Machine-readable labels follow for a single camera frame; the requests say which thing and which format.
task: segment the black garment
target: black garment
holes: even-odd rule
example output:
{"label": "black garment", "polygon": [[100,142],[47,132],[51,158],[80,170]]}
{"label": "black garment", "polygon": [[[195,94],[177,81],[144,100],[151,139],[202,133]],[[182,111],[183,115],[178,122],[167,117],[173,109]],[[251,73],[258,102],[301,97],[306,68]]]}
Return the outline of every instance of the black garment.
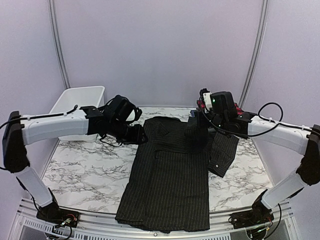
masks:
{"label": "black garment", "polygon": [[239,138],[216,133],[211,148],[211,160],[208,169],[219,177],[224,177],[236,157]]}
{"label": "black garment", "polygon": [[165,233],[210,228],[208,164],[215,134],[187,126],[177,118],[145,121],[149,141],[137,149],[119,223]]}

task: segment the black cable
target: black cable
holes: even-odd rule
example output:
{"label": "black cable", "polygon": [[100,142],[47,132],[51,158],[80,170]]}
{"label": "black cable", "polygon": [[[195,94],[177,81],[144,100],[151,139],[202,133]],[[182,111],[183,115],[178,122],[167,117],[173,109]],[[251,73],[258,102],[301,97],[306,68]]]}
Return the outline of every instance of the black cable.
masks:
{"label": "black cable", "polygon": [[39,208],[38,208],[37,205],[36,205],[36,200],[35,200],[34,196],[31,195],[31,199],[32,199],[32,201],[33,201],[33,205],[34,205],[35,209],[36,209],[38,212],[40,212]]}
{"label": "black cable", "polygon": [[101,111],[101,113],[103,114],[105,111],[106,106],[115,98],[111,98],[105,105],[98,107],[98,109]]}
{"label": "black cable", "polygon": [[[73,113],[75,110],[77,110],[78,108],[78,105],[75,105],[73,107],[73,109],[71,109],[70,111],[67,111],[66,114],[71,114]],[[28,120],[28,119],[42,119],[42,118],[50,118],[50,117],[59,117],[59,116],[63,116],[64,113],[54,113],[54,114],[47,114],[47,115],[39,115],[39,116],[31,116],[30,118],[28,117],[19,117],[19,118],[14,118],[14,119],[11,119],[9,121],[6,121],[5,123],[3,123],[1,126],[0,126],[0,129],[2,129],[4,126],[6,126],[7,124],[11,124],[13,122],[17,122],[17,121],[21,121],[21,120]],[[1,167],[0,166],[0,170],[5,170],[5,171],[9,171],[8,169],[4,168],[4,167]]]}
{"label": "black cable", "polygon": [[[270,119],[268,119],[268,118],[263,117],[263,116],[260,115],[261,110],[262,110],[264,107],[266,107],[267,105],[270,105],[270,104],[277,105],[280,109],[282,109],[281,106],[280,106],[278,103],[276,103],[276,102],[269,102],[269,103],[265,104],[265,105],[259,110],[259,112],[258,112],[258,117],[261,118],[262,120],[266,120],[266,121],[268,121],[268,122],[276,123],[274,120],[270,120]],[[320,138],[320,134],[319,134],[318,132],[316,132],[316,131],[314,131],[314,130],[312,130],[312,129],[309,129],[308,127],[307,127],[307,128],[302,128],[301,126],[288,125],[288,124],[282,123],[281,120],[279,121],[278,124],[281,125],[281,126],[287,127],[287,128],[291,128],[291,129],[306,130],[306,131],[308,131],[308,132],[310,132],[310,133],[312,133],[312,134],[317,135],[317,136]]]}
{"label": "black cable", "polygon": [[[68,235],[66,238],[61,239],[61,240],[68,240],[68,239],[70,239],[71,236],[72,236],[72,227],[71,227],[68,223],[66,223],[65,226],[68,226],[68,227],[70,228],[70,233],[69,233],[69,235]],[[47,236],[46,233],[44,233],[44,235],[45,235],[46,237],[50,237],[50,238],[54,238],[54,239],[60,240],[60,236],[55,236],[55,235]]]}
{"label": "black cable", "polygon": [[68,240],[71,238],[71,235],[72,235],[72,227],[67,223],[66,226],[68,226],[70,228],[70,233],[69,233],[69,236],[63,240]]}
{"label": "black cable", "polygon": [[104,143],[104,144],[108,144],[109,146],[114,147],[114,148],[118,148],[118,147],[120,147],[120,146],[123,145],[123,142],[121,142],[119,145],[116,146],[116,145],[113,145],[113,144],[111,144],[111,143],[109,143],[109,142],[103,141],[103,140],[106,138],[106,136],[107,136],[107,135],[104,135],[102,138],[100,138],[100,139],[99,139],[100,142],[102,142],[102,143]]}
{"label": "black cable", "polygon": [[279,225],[280,225],[280,221],[281,221],[281,217],[282,217],[282,210],[281,210],[281,206],[280,206],[279,203],[278,203],[278,206],[279,206],[279,209],[280,209],[280,218],[279,218],[278,224],[275,226],[275,228],[273,229],[273,231],[272,231],[268,236],[266,236],[264,239],[270,238],[270,236],[277,230],[277,228],[278,228]]}
{"label": "black cable", "polygon": [[[280,111],[281,111],[281,117],[280,117],[280,120],[279,122],[281,122],[281,120],[283,119],[284,117],[284,111],[282,109],[282,107],[276,103],[276,102],[268,102],[266,103],[265,105],[263,105],[259,112],[258,112],[258,115],[260,114],[260,112],[268,105],[271,105],[271,104],[274,104],[274,105],[277,105],[279,108],[280,108]],[[216,126],[214,123],[211,122],[211,120],[206,116],[205,112],[202,110],[201,106],[198,106],[200,109],[201,109],[201,112],[203,114],[203,116],[211,123],[211,125],[213,126],[213,128],[220,134],[223,134],[225,135],[225,133],[228,133],[228,134],[233,134],[233,135],[236,135],[236,136],[239,136],[239,137],[244,137],[244,138],[253,138],[253,137],[258,137],[258,136],[261,136],[263,134],[266,134],[266,133],[269,133],[271,132],[272,130],[276,129],[280,123],[277,123],[274,127],[266,130],[266,131],[263,131],[263,132],[260,132],[260,133],[257,133],[257,134],[252,134],[252,135],[248,135],[248,134],[241,134],[241,133],[236,133],[236,132],[233,132],[233,131],[228,131],[228,130],[224,130],[224,129],[220,129],[218,126]]]}

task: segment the white wall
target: white wall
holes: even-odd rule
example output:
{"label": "white wall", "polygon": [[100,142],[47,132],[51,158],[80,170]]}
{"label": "white wall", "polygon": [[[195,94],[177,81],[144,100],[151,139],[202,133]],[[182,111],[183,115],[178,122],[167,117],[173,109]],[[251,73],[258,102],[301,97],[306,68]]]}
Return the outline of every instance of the white wall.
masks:
{"label": "white wall", "polygon": [[[258,111],[266,102],[277,102],[288,123],[320,124],[320,2],[318,0],[269,1],[262,50],[244,109]],[[269,108],[263,115],[273,114]],[[281,147],[257,143],[272,178],[277,183],[294,170],[302,156]],[[302,238],[320,236],[320,184],[292,199]]]}
{"label": "white wall", "polygon": [[[47,1],[0,1],[0,123],[12,111],[48,113],[64,90],[54,49]],[[4,128],[0,130],[2,138]],[[54,140],[27,147],[38,173]],[[3,166],[2,144],[0,147]],[[0,239],[8,238],[24,191],[13,174],[0,171]]]}
{"label": "white wall", "polygon": [[138,106],[195,106],[199,90],[239,100],[261,0],[57,0],[72,87],[103,85]]}

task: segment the marble table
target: marble table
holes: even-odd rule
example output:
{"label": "marble table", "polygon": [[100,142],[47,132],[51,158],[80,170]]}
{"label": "marble table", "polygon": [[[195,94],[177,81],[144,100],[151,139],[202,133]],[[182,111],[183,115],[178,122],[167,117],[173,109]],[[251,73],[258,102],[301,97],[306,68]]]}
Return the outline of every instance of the marble table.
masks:
{"label": "marble table", "polygon": [[[155,116],[187,122],[193,108],[142,107],[139,123]],[[115,143],[107,137],[105,141]],[[60,141],[44,174],[44,183],[59,205],[93,212],[116,213],[138,146],[112,147],[99,141]],[[240,139],[236,157],[221,178],[209,172],[211,212],[251,206],[258,195],[272,187],[251,140]]]}

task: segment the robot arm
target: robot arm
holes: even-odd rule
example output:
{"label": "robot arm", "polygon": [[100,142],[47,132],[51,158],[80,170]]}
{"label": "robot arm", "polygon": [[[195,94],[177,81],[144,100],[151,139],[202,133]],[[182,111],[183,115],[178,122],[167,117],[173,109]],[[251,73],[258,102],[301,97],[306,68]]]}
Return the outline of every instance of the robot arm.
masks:
{"label": "robot arm", "polygon": [[320,182],[320,126],[296,126],[252,112],[237,111],[230,92],[211,93],[202,89],[197,105],[195,115],[200,128],[213,128],[221,134],[245,139],[260,139],[304,156],[299,167],[256,199],[251,211],[231,215],[230,222],[235,229],[273,220],[271,209],[278,203],[294,197],[305,186]]}
{"label": "robot arm", "polygon": [[[148,141],[143,127],[140,124],[130,125],[141,114],[139,108],[120,95],[99,108],[75,106],[65,113],[34,116],[12,112],[2,139],[3,163],[5,169],[16,176],[20,185],[39,204],[37,218],[59,223],[70,214],[78,218],[79,213],[59,208],[50,189],[30,166],[25,146],[44,139],[93,134],[99,134],[102,138],[105,135],[114,136],[122,144],[143,144]],[[72,224],[75,227],[77,221],[72,221]]]}

